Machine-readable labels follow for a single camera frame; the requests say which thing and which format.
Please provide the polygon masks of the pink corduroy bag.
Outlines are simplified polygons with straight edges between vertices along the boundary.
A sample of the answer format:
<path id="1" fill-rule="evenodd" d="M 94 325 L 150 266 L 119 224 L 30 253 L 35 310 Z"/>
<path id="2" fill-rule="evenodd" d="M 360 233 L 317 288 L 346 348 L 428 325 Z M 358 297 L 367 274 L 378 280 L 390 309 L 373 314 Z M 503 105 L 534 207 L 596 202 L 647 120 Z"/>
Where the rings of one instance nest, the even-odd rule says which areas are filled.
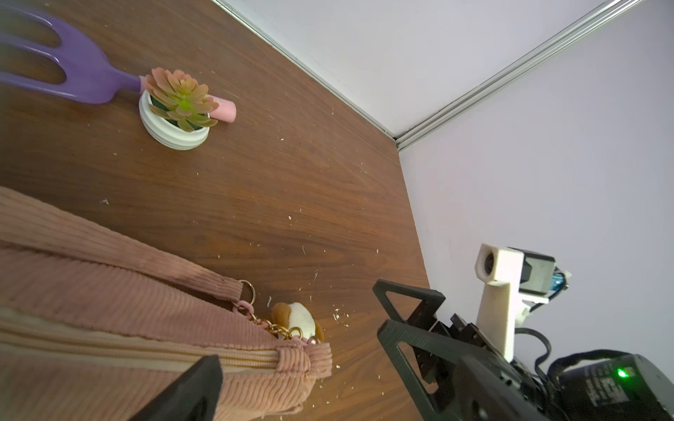
<path id="1" fill-rule="evenodd" d="M 205 357 L 188 417 L 300 412 L 333 368 L 315 329 L 261 321 L 243 283 L 1 190 L 1 417 L 128 420 Z"/>

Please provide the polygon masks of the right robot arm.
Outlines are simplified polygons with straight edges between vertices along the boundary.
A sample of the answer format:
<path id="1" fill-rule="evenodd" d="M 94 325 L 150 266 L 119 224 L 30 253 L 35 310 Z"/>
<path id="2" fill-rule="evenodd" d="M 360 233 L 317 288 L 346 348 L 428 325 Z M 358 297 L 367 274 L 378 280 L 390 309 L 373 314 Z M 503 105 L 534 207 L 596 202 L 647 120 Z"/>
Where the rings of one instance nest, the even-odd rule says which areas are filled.
<path id="1" fill-rule="evenodd" d="M 598 349 L 559 358 L 542 370 L 507 361 L 474 324 L 435 317 L 445 297 L 379 280 L 373 292 L 388 314 L 377 331 L 384 351 L 425 420 L 671 420 L 673 383 L 639 354 Z"/>

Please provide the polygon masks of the brown white plush keychain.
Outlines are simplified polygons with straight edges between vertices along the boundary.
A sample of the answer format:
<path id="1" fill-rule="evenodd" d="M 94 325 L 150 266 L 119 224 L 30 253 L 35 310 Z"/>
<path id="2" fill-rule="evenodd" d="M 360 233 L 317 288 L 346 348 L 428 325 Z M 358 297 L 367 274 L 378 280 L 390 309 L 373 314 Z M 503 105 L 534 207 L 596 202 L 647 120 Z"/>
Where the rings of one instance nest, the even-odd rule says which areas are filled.
<path id="1" fill-rule="evenodd" d="M 324 341 L 321 325 L 301 303 L 277 303 L 272 307 L 271 322 L 286 329 L 291 338 Z"/>

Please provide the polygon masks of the purple pink garden fork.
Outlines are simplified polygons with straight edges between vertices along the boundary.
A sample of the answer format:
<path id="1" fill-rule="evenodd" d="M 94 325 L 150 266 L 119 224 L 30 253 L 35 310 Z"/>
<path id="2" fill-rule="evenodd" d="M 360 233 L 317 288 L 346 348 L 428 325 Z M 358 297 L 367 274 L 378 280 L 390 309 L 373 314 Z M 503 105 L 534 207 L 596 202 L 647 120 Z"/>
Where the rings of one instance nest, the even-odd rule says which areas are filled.
<path id="1" fill-rule="evenodd" d="M 63 20 L 8 3 L 1 4 L 1 11 L 29 19 L 54 31 L 61 41 L 58 47 L 47 47 L 7 33 L 1 34 L 1 42 L 49 59 L 58 65 L 65 75 L 64 82 L 53 84 L 2 72 L 2 83 L 90 105 L 108 103 L 122 89 L 142 94 L 146 75 L 131 75 L 115 68 L 98 44 Z M 211 117 L 228 123 L 235 121 L 236 105 L 229 100 L 212 97 L 218 102 L 219 108 L 211 114 Z"/>

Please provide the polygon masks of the succulent in white pot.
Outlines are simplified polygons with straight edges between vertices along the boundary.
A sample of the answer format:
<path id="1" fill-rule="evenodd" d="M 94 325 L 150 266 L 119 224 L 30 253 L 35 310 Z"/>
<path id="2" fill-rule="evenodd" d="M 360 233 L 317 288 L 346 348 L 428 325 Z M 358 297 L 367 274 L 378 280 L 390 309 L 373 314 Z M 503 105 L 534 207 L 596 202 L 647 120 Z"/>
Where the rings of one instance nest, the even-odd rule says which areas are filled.
<path id="1" fill-rule="evenodd" d="M 182 70 L 154 68 L 143 80 L 141 122 L 155 140 L 171 149 L 189 151 L 205 143 L 218 124 L 211 117 L 218 108 L 208 86 Z"/>

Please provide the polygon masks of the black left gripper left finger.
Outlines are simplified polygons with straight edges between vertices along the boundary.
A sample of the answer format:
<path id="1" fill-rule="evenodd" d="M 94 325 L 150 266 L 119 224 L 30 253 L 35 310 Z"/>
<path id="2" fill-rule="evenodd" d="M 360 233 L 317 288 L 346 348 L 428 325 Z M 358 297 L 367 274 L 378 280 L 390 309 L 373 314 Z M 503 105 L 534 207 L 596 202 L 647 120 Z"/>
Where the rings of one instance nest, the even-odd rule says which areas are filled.
<path id="1" fill-rule="evenodd" d="M 217 355 L 201 358 L 131 420 L 214 420 L 223 373 Z"/>

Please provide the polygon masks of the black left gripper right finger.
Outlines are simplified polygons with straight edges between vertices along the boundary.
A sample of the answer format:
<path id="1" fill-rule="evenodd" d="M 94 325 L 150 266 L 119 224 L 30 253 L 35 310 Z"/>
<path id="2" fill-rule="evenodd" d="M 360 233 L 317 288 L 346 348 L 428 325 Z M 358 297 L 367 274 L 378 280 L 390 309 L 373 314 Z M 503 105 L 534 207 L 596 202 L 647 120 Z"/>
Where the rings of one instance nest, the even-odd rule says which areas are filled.
<path id="1" fill-rule="evenodd" d="M 461 420 L 547 420 L 474 356 L 457 363 L 453 384 Z"/>

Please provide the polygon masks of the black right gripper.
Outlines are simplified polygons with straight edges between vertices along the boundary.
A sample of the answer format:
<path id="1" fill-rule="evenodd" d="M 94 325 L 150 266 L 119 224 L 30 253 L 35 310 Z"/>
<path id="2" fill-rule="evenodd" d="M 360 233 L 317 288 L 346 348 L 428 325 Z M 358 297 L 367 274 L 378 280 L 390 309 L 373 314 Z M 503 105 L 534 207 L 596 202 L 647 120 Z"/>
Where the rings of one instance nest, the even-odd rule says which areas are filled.
<path id="1" fill-rule="evenodd" d="M 555 393 L 544 373 L 532 372 L 516 359 L 506 361 L 477 326 L 458 315 L 450 326 L 437 322 L 436 313 L 446 300 L 440 291 L 384 279 L 372 291 L 391 319 L 378 329 L 377 338 L 424 420 L 462 418 L 453 377 L 456 364 L 469 355 L 547 420 L 558 419 Z"/>

